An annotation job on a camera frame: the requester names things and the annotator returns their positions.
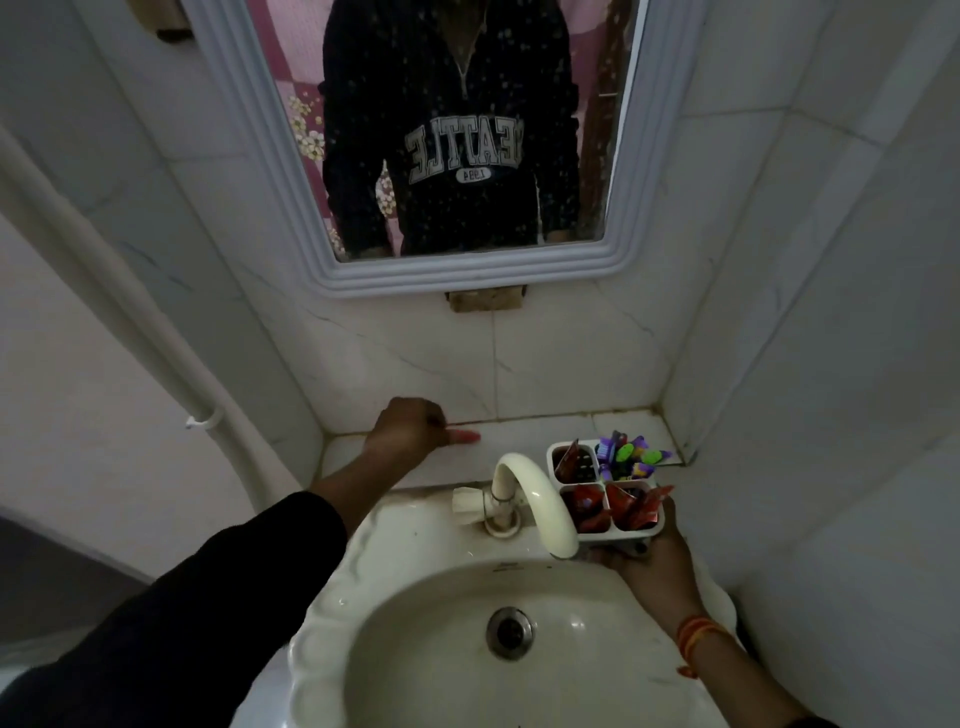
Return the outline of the white four-compartment holder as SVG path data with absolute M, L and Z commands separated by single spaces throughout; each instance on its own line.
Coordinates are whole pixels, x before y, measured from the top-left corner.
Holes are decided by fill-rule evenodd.
M 594 454 L 594 446 L 598 443 L 599 439 L 579 440 L 580 448 L 581 448 L 581 458 L 579 463 L 580 467 L 578 470 L 578 476 L 579 476 L 578 480 L 580 480 L 580 482 L 576 484 L 559 483 L 552 472 L 551 462 L 550 462 L 551 450 L 558 444 L 570 443 L 571 441 L 554 443 L 547 448 L 547 452 L 546 452 L 547 475 L 549 479 L 552 481 L 553 485 L 557 488 L 559 493 L 561 493 L 563 490 L 568 489 L 572 486 L 576 486 L 577 484 L 598 485 L 603 487 L 604 489 L 605 489 L 605 485 L 610 484 L 610 483 L 604 484 L 600 482 L 598 478 L 597 461 Z M 668 486 L 668 485 L 662 485 L 658 483 L 655 478 L 655 475 L 656 473 L 654 473 L 654 476 L 646 480 L 613 482 L 612 484 L 615 484 L 622 488 L 645 488 L 645 489 L 653 488 L 656 486 Z M 661 517 L 664 516 L 663 506 L 661 506 L 660 508 L 659 515 Z M 612 528 L 610 528 L 610 530 L 607 531 L 606 533 L 590 534 L 590 535 L 581 535 L 578 533 L 578 537 L 579 537 L 579 541 L 584 545 L 586 544 L 590 544 L 590 545 L 624 544 L 626 546 L 626 550 L 628 553 L 641 553 L 645 550 L 645 543 L 651 540 L 654 536 L 656 536 L 662 530 L 663 527 L 664 527 L 663 523 L 661 523 L 657 527 L 649 530 L 627 532 L 627 531 L 621 531 L 618 528 L 616 528 L 614 525 L 612 525 Z

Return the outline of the orange red wrist thread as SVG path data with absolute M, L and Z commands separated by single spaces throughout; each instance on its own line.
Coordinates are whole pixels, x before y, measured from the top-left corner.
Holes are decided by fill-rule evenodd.
M 683 661 L 683 665 L 677 668 L 679 675 L 690 680 L 699 678 L 693 667 L 692 655 L 702 639 L 709 635 L 736 637 L 724 625 L 704 615 L 692 615 L 678 626 L 676 645 Z

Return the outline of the white ceramic wash basin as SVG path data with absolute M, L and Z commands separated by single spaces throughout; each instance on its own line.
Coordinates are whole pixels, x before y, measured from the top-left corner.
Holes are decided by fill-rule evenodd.
M 515 607 L 529 652 L 485 639 Z M 295 728 L 728 728 L 672 639 L 600 564 L 455 522 L 451 491 L 386 496 L 291 641 Z

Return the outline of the person's left hand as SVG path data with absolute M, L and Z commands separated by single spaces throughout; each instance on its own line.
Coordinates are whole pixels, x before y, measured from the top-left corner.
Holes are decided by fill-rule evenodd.
M 438 404 L 421 397 L 392 398 L 366 436 L 363 457 L 401 475 L 421 465 L 433 453 L 425 449 L 425 406 Z

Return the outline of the metal sink drain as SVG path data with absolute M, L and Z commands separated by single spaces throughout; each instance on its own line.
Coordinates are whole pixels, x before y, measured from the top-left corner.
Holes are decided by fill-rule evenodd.
M 486 647 L 496 658 L 515 662 L 531 650 L 536 628 L 522 610 L 508 606 L 495 611 L 486 623 Z

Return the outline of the wooden mounting block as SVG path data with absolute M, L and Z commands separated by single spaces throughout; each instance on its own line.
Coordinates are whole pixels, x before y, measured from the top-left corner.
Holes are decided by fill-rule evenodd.
M 457 314 L 520 310 L 528 286 L 513 285 L 446 292 L 450 310 Z

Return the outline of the white wall pipe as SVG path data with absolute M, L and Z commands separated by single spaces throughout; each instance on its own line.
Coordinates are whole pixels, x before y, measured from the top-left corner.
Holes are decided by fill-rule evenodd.
M 189 416 L 201 419 L 222 408 L 221 423 L 204 432 L 233 468 L 254 511 L 266 509 L 274 498 L 249 419 L 123 257 L 1 122 L 0 216 Z

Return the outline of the person's right forearm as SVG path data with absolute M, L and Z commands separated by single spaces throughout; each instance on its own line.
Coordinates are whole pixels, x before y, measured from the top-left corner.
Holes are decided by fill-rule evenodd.
M 806 708 L 735 637 L 704 637 L 692 664 L 728 728 L 839 728 Z

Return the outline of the person's right hand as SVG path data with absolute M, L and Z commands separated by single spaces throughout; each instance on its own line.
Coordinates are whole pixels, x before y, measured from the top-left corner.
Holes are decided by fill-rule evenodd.
M 629 557 L 613 547 L 592 548 L 589 561 L 615 571 L 638 604 L 671 638 L 681 623 L 692 616 L 708 616 L 697 587 L 690 548 L 680 542 L 649 541 L 647 552 Z

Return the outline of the cream plastic faucet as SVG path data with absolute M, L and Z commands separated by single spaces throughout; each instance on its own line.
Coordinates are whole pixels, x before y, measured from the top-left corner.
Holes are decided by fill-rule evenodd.
M 579 537 L 566 504 L 540 466 L 523 454 L 502 455 L 485 489 L 457 487 L 451 496 L 457 525 L 480 525 L 499 540 L 520 533 L 524 507 L 531 512 L 546 552 L 563 561 L 577 556 Z

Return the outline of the white framed wall mirror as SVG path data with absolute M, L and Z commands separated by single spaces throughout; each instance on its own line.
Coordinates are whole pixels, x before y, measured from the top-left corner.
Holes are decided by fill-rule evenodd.
M 620 112 L 604 236 L 574 242 L 339 262 L 246 0 L 182 0 L 201 54 L 283 221 L 296 285 L 333 299 L 602 279 L 639 257 L 690 83 L 708 0 L 642 0 L 631 88 Z

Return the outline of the bunch of colourful toothbrushes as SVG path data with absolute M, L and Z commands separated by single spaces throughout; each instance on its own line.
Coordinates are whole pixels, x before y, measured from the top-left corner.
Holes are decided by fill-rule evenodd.
M 598 479 L 606 484 L 648 480 L 674 452 L 651 446 L 642 435 L 630 439 L 626 433 L 613 431 L 594 445 L 594 455 Z

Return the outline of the person's left forearm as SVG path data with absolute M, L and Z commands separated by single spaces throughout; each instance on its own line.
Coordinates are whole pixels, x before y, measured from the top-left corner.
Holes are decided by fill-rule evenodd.
M 0 693 L 0 728 L 230 728 L 343 560 L 334 495 L 376 503 L 409 468 L 365 454 L 225 528 L 76 647 Z

